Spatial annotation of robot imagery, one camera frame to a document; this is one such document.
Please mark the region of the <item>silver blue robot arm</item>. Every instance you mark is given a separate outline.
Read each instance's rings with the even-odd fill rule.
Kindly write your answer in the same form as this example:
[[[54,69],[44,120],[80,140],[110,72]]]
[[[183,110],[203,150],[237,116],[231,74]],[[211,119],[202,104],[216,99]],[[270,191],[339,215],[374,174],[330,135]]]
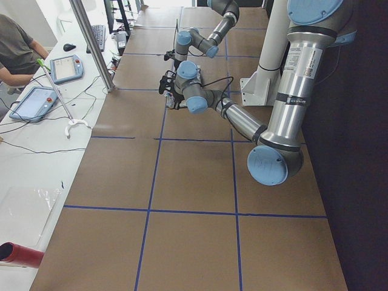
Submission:
[[[209,1],[222,19],[205,38],[198,29],[181,30],[165,59],[175,71],[160,81],[159,93],[172,109],[184,103],[190,113],[211,108],[255,144],[247,167],[261,184],[275,186],[296,175],[303,165],[298,134],[310,105],[325,50],[352,42],[357,1],[275,1],[256,72],[240,80],[242,105],[225,91],[208,90],[198,66],[187,58],[194,47],[212,58],[228,31],[236,26],[235,1]]]
[[[207,5],[222,16],[222,19],[208,37],[201,34],[203,29],[195,27],[178,32],[174,49],[167,51],[164,55],[165,61],[173,60],[175,70],[178,69],[180,63],[187,60],[190,47],[196,48],[209,58],[214,58],[223,38],[239,20],[239,5],[236,1],[207,1]]]

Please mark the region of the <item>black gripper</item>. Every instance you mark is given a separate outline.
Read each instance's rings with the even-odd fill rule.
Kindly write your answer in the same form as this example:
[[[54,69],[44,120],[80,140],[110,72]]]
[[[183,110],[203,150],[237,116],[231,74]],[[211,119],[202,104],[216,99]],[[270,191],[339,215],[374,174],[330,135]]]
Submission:
[[[171,92],[171,94],[171,108],[179,109],[181,103],[185,100],[184,96],[182,94],[176,93],[175,91]]]
[[[182,61],[180,61],[180,60],[177,60],[177,59],[175,59],[175,60],[174,60],[174,62],[173,62],[173,65],[174,65],[174,68],[175,68],[175,70],[177,70],[177,69],[178,69],[178,67],[179,67],[180,63],[182,63]]]

